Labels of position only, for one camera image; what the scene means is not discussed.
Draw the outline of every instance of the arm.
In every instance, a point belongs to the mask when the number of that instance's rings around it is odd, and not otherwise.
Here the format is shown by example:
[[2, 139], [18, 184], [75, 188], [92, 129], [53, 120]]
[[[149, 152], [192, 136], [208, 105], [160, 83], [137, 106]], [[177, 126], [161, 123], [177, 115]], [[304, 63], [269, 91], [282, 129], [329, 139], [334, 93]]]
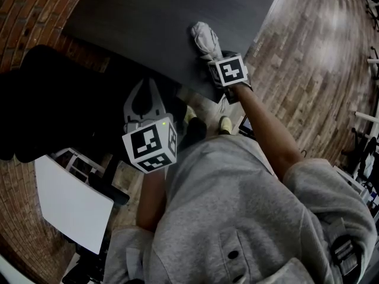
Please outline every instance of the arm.
[[159, 169], [143, 177], [136, 225], [155, 232], [166, 207], [165, 170]]
[[243, 84], [232, 87], [249, 118], [254, 135], [279, 180], [286, 171], [302, 161], [295, 140], [283, 124], [272, 115], [258, 97]]

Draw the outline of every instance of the white board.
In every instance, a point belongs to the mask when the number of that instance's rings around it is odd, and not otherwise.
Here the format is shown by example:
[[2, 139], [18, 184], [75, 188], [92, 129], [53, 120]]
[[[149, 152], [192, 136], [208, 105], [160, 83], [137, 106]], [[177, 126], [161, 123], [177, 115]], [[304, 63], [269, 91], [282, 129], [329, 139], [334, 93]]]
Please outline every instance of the white board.
[[35, 168], [43, 217], [61, 233], [98, 254], [113, 201], [49, 156], [38, 158]]

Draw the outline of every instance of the white cloth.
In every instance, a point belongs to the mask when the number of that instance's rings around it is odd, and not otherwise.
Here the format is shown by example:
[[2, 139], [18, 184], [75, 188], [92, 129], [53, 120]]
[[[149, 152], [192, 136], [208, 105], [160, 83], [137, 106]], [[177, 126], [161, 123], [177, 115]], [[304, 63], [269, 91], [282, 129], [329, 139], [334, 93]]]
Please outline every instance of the white cloth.
[[200, 52], [204, 55], [201, 57], [202, 59], [213, 61], [223, 58], [219, 38], [208, 24], [197, 22], [191, 29], [191, 35]]

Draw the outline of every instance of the shoe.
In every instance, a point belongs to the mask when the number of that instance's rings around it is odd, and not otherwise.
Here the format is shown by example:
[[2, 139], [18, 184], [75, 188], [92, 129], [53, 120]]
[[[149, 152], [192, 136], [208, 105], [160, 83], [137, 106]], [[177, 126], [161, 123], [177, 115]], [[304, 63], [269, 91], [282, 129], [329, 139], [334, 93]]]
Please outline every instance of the shoe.
[[222, 116], [219, 122], [219, 132], [227, 131], [229, 134], [232, 134], [232, 121], [227, 116]]
[[185, 116], [184, 116], [184, 122], [188, 124], [190, 123], [191, 119], [196, 118], [196, 117], [197, 116], [194, 109], [190, 107], [189, 105], [187, 105], [187, 112], [185, 113]]

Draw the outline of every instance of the wooden floor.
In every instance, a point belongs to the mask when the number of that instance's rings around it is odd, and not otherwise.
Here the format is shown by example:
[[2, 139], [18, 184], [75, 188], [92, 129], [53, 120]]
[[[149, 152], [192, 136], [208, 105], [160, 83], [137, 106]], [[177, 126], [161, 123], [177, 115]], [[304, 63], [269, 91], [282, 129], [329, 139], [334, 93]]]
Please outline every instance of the wooden floor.
[[[338, 163], [341, 149], [352, 146], [351, 128], [367, 127], [354, 112], [370, 114], [374, 108], [375, 83], [366, 58], [378, 35], [363, 0], [274, 2], [245, 64], [254, 91], [307, 157]], [[211, 132], [221, 114], [234, 123], [243, 114], [239, 104], [221, 112], [222, 104], [193, 93], [183, 91], [181, 97]]]

